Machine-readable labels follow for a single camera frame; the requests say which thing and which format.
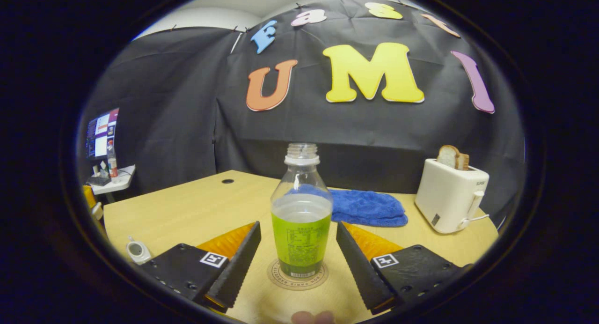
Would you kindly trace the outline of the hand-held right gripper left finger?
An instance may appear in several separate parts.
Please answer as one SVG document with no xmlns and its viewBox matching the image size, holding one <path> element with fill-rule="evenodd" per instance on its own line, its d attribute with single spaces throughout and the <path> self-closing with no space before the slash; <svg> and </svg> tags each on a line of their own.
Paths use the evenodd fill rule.
<svg viewBox="0 0 599 324">
<path fill-rule="evenodd" d="M 261 238 L 255 221 L 198 246 L 174 245 L 140 268 L 174 294 L 226 313 L 237 300 Z"/>
</svg>

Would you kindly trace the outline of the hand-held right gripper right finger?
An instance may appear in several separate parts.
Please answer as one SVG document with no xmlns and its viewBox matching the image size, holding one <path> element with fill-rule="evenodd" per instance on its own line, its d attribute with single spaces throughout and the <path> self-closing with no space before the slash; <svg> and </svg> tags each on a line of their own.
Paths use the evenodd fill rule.
<svg viewBox="0 0 599 324">
<path fill-rule="evenodd" d="M 372 315 L 434 298 L 471 268 L 420 244 L 400 247 L 348 222 L 338 222 L 336 242 Z"/>
</svg>

